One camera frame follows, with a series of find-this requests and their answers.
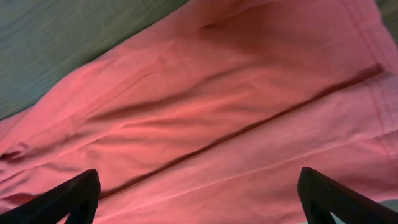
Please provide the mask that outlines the orange soccer t-shirt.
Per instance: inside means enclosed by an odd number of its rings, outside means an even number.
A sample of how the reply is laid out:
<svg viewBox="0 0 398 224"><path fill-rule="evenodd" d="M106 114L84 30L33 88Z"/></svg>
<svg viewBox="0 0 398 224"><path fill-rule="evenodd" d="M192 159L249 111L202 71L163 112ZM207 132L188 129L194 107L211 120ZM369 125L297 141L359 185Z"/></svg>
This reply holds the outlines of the orange soccer t-shirt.
<svg viewBox="0 0 398 224"><path fill-rule="evenodd" d="M300 223L304 166L397 197L377 4L190 1L1 122L1 211L96 169L95 223Z"/></svg>

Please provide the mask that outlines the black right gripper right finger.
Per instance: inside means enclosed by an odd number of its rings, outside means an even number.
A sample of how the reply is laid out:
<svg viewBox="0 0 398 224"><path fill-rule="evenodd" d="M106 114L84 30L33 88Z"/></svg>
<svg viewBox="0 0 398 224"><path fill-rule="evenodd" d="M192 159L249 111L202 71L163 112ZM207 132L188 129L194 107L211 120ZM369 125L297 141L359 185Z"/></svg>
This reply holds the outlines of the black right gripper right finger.
<svg viewBox="0 0 398 224"><path fill-rule="evenodd" d="M307 222L336 224L395 224L397 212L310 168L303 167L297 184Z"/></svg>

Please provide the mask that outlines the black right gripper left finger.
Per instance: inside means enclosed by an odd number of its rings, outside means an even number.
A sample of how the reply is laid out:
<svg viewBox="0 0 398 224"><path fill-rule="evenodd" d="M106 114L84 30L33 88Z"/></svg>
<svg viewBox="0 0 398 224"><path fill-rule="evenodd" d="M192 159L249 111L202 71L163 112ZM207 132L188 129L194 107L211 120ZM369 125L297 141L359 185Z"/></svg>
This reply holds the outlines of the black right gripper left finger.
<svg viewBox="0 0 398 224"><path fill-rule="evenodd" d="M1 215L1 223L92 224L101 186L96 170L89 169L41 196Z"/></svg>

